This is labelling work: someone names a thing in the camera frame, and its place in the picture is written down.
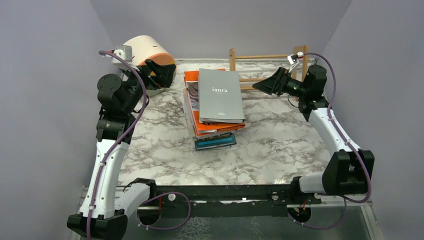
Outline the orange Good Morning book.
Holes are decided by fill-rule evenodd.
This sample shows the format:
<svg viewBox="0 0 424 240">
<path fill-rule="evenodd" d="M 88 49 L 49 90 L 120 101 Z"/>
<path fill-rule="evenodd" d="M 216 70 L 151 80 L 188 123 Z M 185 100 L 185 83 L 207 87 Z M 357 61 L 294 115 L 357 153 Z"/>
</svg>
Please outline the orange Good Morning book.
<svg viewBox="0 0 424 240">
<path fill-rule="evenodd" d="M 239 74 L 225 69 L 185 71 L 184 97 L 198 136 L 243 129 L 243 110 Z"/>
</svg>

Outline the wooden book rack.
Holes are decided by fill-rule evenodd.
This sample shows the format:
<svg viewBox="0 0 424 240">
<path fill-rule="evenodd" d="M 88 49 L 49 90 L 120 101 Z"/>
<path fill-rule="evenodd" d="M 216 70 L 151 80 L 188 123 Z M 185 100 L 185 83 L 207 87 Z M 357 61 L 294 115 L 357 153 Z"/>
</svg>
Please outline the wooden book rack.
<svg viewBox="0 0 424 240">
<path fill-rule="evenodd" d="M 295 46 L 292 53 L 308 52 L 308 45 Z M 252 85 L 262 81 L 274 74 L 279 67 L 289 69 L 290 63 L 287 59 L 290 53 L 268 54 L 268 55 L 238 55 L 236 49 L 228 51 L 229 70 L 237 72 L 242 91 L 253 91 Z M 304 56 L 299 60 L 297 67 L 292 70 L 291 76 L 295 80 L 304 81 L 311 57 Z"/>
</svg>

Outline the grey ianra book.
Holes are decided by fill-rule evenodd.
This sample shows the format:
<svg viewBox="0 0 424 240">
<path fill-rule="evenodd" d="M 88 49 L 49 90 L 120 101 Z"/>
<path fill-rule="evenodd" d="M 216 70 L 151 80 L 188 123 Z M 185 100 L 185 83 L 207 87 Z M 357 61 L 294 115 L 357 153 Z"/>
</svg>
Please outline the grey ianra book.
<svg viewBox="0 0 424 240">
<path fill-rule="evenodd" d="M 239 74 L 236 71 L 201 68 L 198 104 L 201 123 L 244 123 Z"/>
</svg>

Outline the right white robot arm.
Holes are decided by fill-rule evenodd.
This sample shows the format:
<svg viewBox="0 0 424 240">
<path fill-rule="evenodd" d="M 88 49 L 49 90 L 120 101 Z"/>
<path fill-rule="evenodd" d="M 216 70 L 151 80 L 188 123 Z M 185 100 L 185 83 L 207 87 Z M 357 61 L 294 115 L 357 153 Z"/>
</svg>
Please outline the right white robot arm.
<svg viewBox="0 0 424 240">
<path fill-rule="evenodd" d="M 349 138 L 323 97 L 327 70 L 311 65 L 303 81 L 292 78 L 280 67 L 272 76 L 252 87 L 268 95 L 291 95 L 298 98 L 298 110 L 318 132 L 331 158 L 323 173 L 301 176 L 288 190 L 289 199 L 300 204 L 309 194 L 341 196 L 353 203 L 364 203 L 371 197 L 371 176 L 375 156 Z"/>
</svg>

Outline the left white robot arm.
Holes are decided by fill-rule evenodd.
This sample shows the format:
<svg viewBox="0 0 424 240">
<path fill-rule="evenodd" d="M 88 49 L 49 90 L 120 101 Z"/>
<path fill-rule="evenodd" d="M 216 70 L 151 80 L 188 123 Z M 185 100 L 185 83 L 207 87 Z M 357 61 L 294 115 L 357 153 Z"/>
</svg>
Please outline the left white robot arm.
<svg viewBox="0 0 424 240">
<path fill-rule="evenodd" d="M 147 101 L 144 90 L 169 88 L 176 76 L 176 64 L 147 59 L 137 72 L 124 71 L 126 80 L 109 73 L 97 82 L 101 104 L 96 125 L 96 160 L 86 197 L 76 214 L 68 217 L 67 227 L 81 237 L 120 240 L 129 217 L 138 206 L 157 200 L 152 179 L 137 178 L 121 197 L 116 197 L 118 178 L 129 149 L 139 101 Z"/>
</svg>

